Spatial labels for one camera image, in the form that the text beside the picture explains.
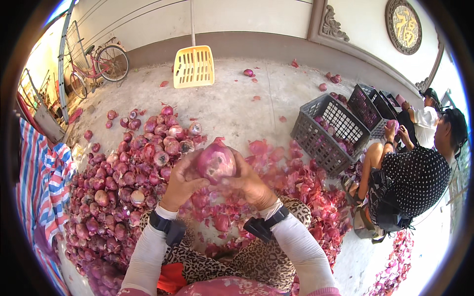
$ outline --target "woman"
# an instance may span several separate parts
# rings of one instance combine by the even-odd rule
[[[364,210],[374,225],[378,225],[381,198],[393,200],[410,219],[431,208],[448,186],[451,164],[467,141],[466,121],[457,108],[443,112],[434,134],[436,150],[415,146],[404,126],[400,126],[399,133],[408,152],[393,153],[395,130],[386,127],[387,142],[374,143],[367,149],[360,185],[345,177],[345,190],[355,202],[362,203],[359,197],[368,193]]]
[[[202,149],[188,154],[172,169],[166,193],[155,209],[159,219],[176,219],[178,208],[193,192],[209,186],[209,181],[199,178],[193,170],[192,162],[201,152]],[[308,231],[310,210],[296,199],[278,198],[240,153],[233,149],[232,152],[237,174],[235,178],[223,179],[223,186],[243,194],[265,220],[279,212],[284,204],[293,215],[287,215],[270,228],[274,239],[268,243],[258,238],[252,240],[229,266],[192,250],[190,245],[186,246],[188,239],[185,237],[172,250],[169,260],[172,264],[182,264],[182,272],[175,278],[181,278],[184,283],[168,291],[182,296],[279,295],[288,293],[296,272],[301,296],[340,296],[328,259]],[[152,223],[156,225],[150,222],[144,226],[118,295],[157,294],[158,279],[162,280],[162,262],[168,258],[170,248],[165,243],[165,232],[156,229]]]
[[[425,98],[423,109],[413,110],[410,103],[405,101],[401,105],[403,111],[397,116],[397,120],[405,126],[410,140],[415,146],[431,149],[438,124],[437,112],[440,111],[441,104],[434,89],[427,89],[422,96]]]

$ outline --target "yellow shovel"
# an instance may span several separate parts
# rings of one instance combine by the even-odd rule
[[[196,46],[194,35],[194,0],[191,2],[192,46],[180,49],[174,59],[173,84],[175,89],[214,84],[214,59],[207,45]]]

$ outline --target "cap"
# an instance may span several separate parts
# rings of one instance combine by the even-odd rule
[[[422,96],[429,96],[429,97],[432,97],[435,102],[438,104],[438,110],[441,109],[441,103],[439,102],[439,99],[438,99],[438,95],[436,94],[435,90],[432,89],[432,88],[429,88],[427,89],[423,94]]]
[[[447,121],[451,124],[451,136],[454,137],[457,144],[459,144],[459,153],[461,148],[467,142],[467,124],[464,114],[458,109],[446,109],[441,114],[446,115]]]

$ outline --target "pink bicycle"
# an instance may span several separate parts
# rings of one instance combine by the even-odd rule
[[[71,66],[73,67],[69,81],[71,82],[73,91],[78,97],[82,99],[87,97],[86,78],[92,79],[95,85],[97,78],[100,76],[111,82],[121,81],[127,76],[130,62],[127,53],[119,45],[120,44],[109,44],[104,48],[99,46],[94,56],[92,52],[95,46],[89,46],[85,51],[85,55],[91,57],[92,68],[86,70],[75,65],[71,53],[69,53]]]

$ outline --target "hand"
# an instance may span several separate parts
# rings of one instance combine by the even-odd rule
[[[177,212],[195,191],[210,185],[209,180],[199,178],[192,165],[202,151],[203,149],[198,149],[187,154],[171,170],[168,188],[159,203],[163,209]]]
[[[404,101],[402,104],[401,104],[401,108],[402,110],[408,110],[410,108],[410,103],[408,101]]]
[[[260,179],[252,167],[245,162],[242,155],[229,147],[236,159],[237,173],[235,178],[224,178],[222,184],[244,194],[248,203],[257,210],[264,210],[275,203],[276,195]]]
[[[393,143],[393,139],[395,137],[395,125],[393,125],[390,128],[388,128],[387,126],[384,126],[384,128],[385,128],[385,138],[387,139],[387,141]]]

